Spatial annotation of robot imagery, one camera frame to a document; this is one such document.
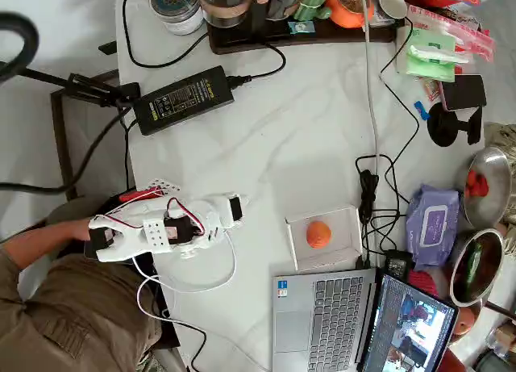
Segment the person left hand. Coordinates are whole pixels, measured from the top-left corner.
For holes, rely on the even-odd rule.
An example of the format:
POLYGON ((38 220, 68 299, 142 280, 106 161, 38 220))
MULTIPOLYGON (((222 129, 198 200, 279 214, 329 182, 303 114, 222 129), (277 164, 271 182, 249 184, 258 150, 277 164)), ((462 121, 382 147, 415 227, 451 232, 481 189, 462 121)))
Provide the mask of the person left hand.
POLYGON ((69 222, 69 233, 74 240, 90 241, 89 234, 90 219, 78 219, 69 222))

